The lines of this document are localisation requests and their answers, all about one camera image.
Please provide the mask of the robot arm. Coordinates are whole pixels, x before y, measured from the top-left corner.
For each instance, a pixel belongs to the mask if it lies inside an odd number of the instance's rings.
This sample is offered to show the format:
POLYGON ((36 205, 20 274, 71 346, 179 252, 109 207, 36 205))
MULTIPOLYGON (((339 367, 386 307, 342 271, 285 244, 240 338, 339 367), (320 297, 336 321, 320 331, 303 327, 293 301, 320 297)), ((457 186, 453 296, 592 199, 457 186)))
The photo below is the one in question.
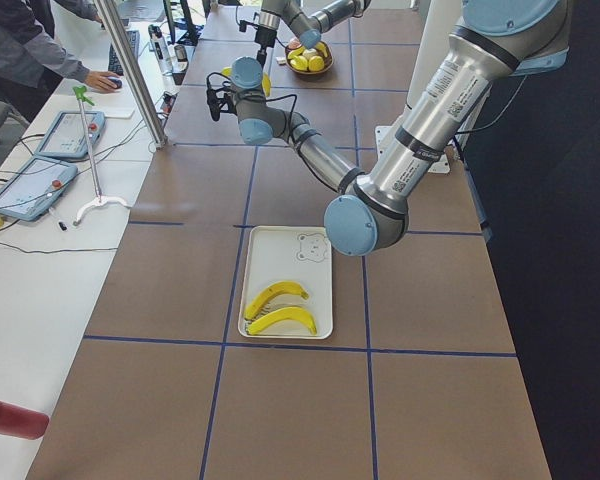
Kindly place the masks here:
POLYGON ((306 48, 313 48, 322 35, 352 17, 361 17, 371 4, 370 0, 337 0, 322 9, 306 14, 291 0, 265 0, 257 17, 255 42, 259 45, 256 59, 266 63, 269 48, 273 48, 279 25, 283 22, 306 48))
POLYGON ((326 234, 342 254, 364 256, 397 243, 408 228, 408 196, 438 161, 492 83, 561 67, 569 50, 570 1, 465 1, 449 50, 414 108, 399 120, 370 172, 350 164, 295 110, 274 108, 262 82, 267 51, 286 25, 306 47, 358 17, 364 1, 335 1, 306 14, 293 1, 266 1, 256 23, 255 57, 236 59, 223 85, 209 88, 213 119, 236 116, 242 140, 286 142, 337 194, 324 214, 326 234))

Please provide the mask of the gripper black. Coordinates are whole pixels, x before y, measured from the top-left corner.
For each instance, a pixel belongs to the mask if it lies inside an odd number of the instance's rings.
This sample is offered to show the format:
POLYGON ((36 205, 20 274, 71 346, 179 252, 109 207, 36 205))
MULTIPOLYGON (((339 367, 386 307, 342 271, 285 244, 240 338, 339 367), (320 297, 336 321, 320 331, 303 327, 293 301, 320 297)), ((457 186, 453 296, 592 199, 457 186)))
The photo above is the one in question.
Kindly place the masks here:
POLYGON ((273 48, 277 38, 277 30, 265 25, 256 26, 254 41, 261 47, 257 52, 257 61, 265 65, 267 61, 268 48, 273 48))
POLYGON ((217 90, 219 114, 237 115, 233 93, 234 91, 230 85, 223 86, 217 90))

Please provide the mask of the person forearm grey sleeve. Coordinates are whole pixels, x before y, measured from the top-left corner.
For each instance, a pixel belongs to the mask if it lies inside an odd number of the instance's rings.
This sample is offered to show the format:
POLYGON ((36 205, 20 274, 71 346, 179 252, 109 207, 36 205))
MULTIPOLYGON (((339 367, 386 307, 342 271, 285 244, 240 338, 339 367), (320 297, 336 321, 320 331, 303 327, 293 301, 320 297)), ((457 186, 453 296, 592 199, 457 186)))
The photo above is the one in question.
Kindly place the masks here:
POLYGON ((83 82, 90 70, 55 39, 49 1, 0 1, 0 77, 33 87, 45 70, 83 82))

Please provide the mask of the person hand on mouse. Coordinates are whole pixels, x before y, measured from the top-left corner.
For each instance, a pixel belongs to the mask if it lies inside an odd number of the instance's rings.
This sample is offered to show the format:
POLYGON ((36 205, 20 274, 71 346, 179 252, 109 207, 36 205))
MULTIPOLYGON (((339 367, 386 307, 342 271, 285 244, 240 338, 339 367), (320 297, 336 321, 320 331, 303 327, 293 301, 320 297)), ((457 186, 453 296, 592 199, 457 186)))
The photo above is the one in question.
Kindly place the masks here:
POLYGON ((84 83, 100 92, 114 92, 116 91, 115 85, 108 80, 109 77, 118 77, 118 75, 110 71, 91 70, 87 74, 84 83))

